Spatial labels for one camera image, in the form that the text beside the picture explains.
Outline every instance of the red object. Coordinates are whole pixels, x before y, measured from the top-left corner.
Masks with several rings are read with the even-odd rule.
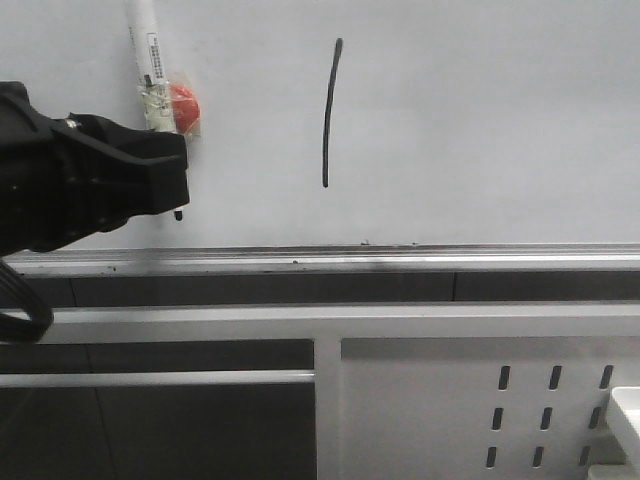
[[[171,105],[178,133],[187,133],[200,120],[198,101],[187,87],[171,84]]]

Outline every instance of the black marker line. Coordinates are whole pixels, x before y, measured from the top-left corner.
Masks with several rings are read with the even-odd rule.
[[[331,130],[331,107],[333,107],[333,89],[336,86],[336,74],[338,73],[338,63],[342,55],[342,39],[336,40],[336,48],[333,51],[333,64],[331,65],[331,76],[329,77],[329,92],[327,93],[327,106],[324,110],[324,135],[322,138],[322,185],[329,186],[329,132]]]

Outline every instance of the white marker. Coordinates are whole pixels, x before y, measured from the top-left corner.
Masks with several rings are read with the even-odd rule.
[[[126,0],[126,7],[147,127],[156,132],[178,133],[153,0]],[[174,215],[182,220],[182,208],[176,209]]]

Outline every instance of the whiteboard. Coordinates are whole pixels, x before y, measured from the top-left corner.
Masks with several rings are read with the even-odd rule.
[[[191,204],[74,249],[640,242],[637,0],[158,0]],[[322,187],[327,83],[335,88]],[[143,128],[124,6],[4,0],[0,77]]]

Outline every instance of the black cable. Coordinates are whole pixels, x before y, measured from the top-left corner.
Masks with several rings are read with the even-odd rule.
[[[340,55],[342,55],[342,43],[341,38],[336,40],[336,47],[333,51],[331,75],[329,76],[327,106],[324,110],[324,135],[322,137],[322,185],[324,185],[324,188],[329,186],[329,132],[331,131],[331,108],[333,107],[333,90],[336,86],[338,63],[340,62]]]
[[[0,260],[0,290],[6,292],[29,320],[0,313],[0,341],[37,342],[53,323],[53,311],[23,278]]]

